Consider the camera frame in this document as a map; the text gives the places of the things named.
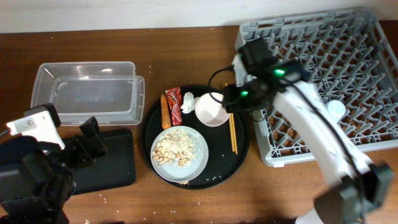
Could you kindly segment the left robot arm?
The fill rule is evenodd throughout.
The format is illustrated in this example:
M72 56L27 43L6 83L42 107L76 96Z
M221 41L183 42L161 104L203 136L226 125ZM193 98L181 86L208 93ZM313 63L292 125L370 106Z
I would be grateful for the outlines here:
M68 223L63 206L76 183L72 170L91 165L96 144L83 136L65 148L31 136L1 144L1 223Z

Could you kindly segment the light blue cup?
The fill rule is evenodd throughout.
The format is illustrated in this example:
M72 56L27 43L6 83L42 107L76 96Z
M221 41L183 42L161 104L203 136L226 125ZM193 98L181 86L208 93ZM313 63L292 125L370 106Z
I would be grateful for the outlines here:
M338 122L346 113L345 105L338 100L331 100L326 104L326 109L334 121Z

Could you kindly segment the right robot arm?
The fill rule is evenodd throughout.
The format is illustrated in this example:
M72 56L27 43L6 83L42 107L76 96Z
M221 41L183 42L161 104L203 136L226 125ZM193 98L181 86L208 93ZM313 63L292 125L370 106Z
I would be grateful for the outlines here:
M330 188L297 223L364 223L387 195L394 173L376 165L338 126L296 60L280 62L262 38L242 45L229 70L242 77L217 97L209 92L194 99L198 118L216 121L222 112L256 111L273 106L296 129L317 160Z

